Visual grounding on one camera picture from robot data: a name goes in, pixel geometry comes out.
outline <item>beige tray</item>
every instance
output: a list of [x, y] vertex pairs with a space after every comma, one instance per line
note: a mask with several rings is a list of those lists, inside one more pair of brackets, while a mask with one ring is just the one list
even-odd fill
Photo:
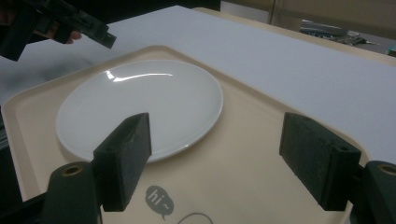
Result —
[[[106, 68], [148, 59], [203, 67], [219, 81], [224, 108], [218, 123], [197, 144], [147, 165], [127, 210], [103, 213], [105, 223], [345, 223], [351, 205], [346, 212], [324, 212], [278, 154], [284, 112], [295, 110], [160, 46], [53, 80], [3, 106], [24, 200], [46, 191], [53, 170], [78, 160], [65, 152], [55, 133], [55, 118], [65, 97]], [[364, 154], [361, 163], [366, 161]], [[167, 195], [147, 192], [150, 186], [161, 187]], [[164, 203], [170, 206], [169, 198], [174, 210], [162, 216], [165, 212], [159, 211]]]

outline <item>white plate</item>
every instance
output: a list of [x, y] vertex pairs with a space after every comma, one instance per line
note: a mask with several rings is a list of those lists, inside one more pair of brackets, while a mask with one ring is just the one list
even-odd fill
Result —
[[66, 150], [86, 160], [126, 118], [149, 112], [152, 155], [170, 157], [201, 139], [219, 118], [223, 95], [206, 70], [176, 61], [127, 63], [76, 88], [56, 118]]

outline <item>desk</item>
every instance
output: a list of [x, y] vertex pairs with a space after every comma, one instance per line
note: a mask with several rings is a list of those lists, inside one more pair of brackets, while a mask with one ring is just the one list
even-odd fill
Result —
[[396, 59], [205, 9], [169, 7], [110, 25], [105, 49], [87, 37], [0, 59], [0, 104], [40, 83], [152, 45], [165, 45], [341, 130], [374, 160], [396, 163]]

